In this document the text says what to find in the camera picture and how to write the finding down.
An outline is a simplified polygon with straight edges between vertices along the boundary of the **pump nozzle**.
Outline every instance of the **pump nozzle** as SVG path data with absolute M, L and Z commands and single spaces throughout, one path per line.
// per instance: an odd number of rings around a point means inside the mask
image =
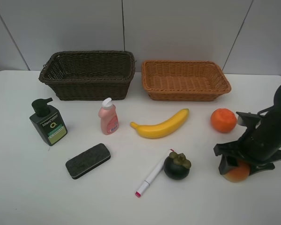
M 47 103 L 51 101 L 53 101 L 52 98 L 48 98 L 48 99 L 40 98 L 32 102 L 31 104 L 32 108 L 34 109 L 38 117 L 45 117 L 50 114 L 50 109 Z
M 105 99 L 102 102 L 103 109 L 110 110 L 112 108 L 112 106 L 113 106 L 113 103 L 112 103 L 112 100 L 110 97 L 108 97 L 107 99 Z

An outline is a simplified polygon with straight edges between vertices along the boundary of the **bottle label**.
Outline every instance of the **bottle label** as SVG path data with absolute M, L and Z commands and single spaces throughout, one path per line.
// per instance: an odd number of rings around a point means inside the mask
M 111 134 L 112 132 L 116 131 L 117 128 L 118 128 L 118 117 L 115 116 L 107 124 L 107 133 Z
M 51 144 L 57 142 L 60 138 L 67 134 L 66 128 L 58 113 L 55 113 L 50 118 L 41 123 L 44 132 L 48 135 L 48 140 Z

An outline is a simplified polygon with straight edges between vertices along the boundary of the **white wall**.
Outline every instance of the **white wall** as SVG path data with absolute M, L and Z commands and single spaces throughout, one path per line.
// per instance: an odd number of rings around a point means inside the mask
M 212 60 L 223 67 L 251 0 L 123 0 L 126 50 L 143 60 Z
M 255 0 L 225 73 L 281 75 L 281 0 Z
M 27 67 L 0 19 L 0 71 L 7 69 L 27 70 Z
M 70 50 L 123 50 L 121 0 L 0 0 L 0 14 L 31 70 Z
M 137 71 L 148 59 L 212 60 L 281 75 L 281 0 L 254 0 L 237 37 L 251 1 L 123 0 L 126 50 Z M 31 70 L 58 51 L 124 50 L 121 0 L 0 0 L 0 15 Z M 16 45 L 0 19 L 0 70 L 29 69 Z

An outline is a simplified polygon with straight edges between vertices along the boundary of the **soap dispenser bottle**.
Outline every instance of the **soap dispenser bottle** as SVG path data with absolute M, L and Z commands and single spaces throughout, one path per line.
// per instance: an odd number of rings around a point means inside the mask
M 32 108 L 36 113 L 29 118 L 43 141 L 50 146 L 67 134 L 67 128 L 58 109 L 47 105 L 51 101 L 52 98 L 33 101 Z
M 101 130 L 103 134 L 110 135 L 118 129 L 116 107 L 110 97 L 102 102 L 99 117 L 101 118 Z

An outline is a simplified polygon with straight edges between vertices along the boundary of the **pink lotion bottle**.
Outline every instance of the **pink lotion bottle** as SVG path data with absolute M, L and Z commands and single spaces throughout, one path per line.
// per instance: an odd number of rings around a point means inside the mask
M 101 130 L 103 134 L 110 135 L 118 129 L 116 107 L 110 97 L 102 102 L 99 117 L 101 118 Z

